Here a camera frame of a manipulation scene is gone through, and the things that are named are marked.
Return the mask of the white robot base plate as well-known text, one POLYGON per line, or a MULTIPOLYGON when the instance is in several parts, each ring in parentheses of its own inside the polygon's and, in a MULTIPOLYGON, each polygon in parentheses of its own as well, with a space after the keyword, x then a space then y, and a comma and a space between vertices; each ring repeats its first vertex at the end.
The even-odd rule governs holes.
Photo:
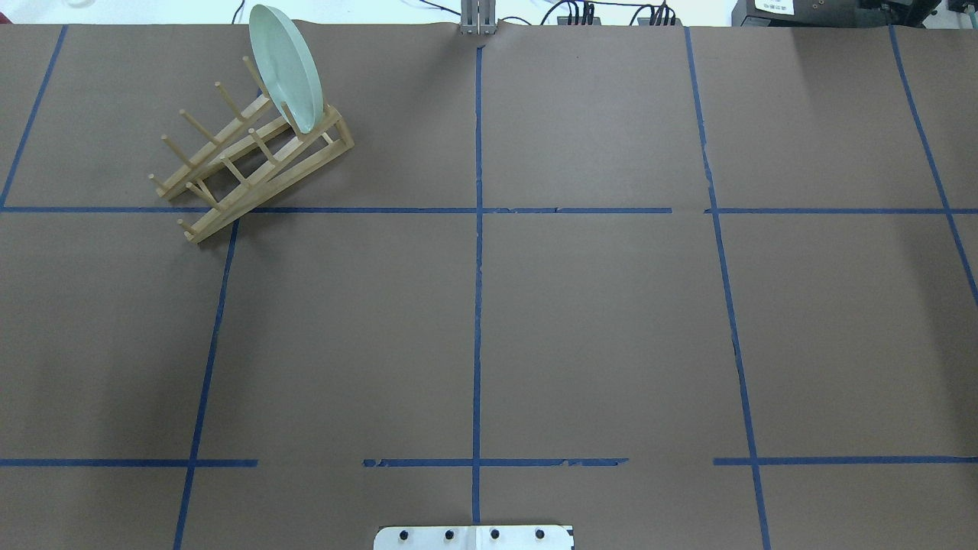
POLYGON ((374 549, 574 549, 571 526, 388 526, 374 549))

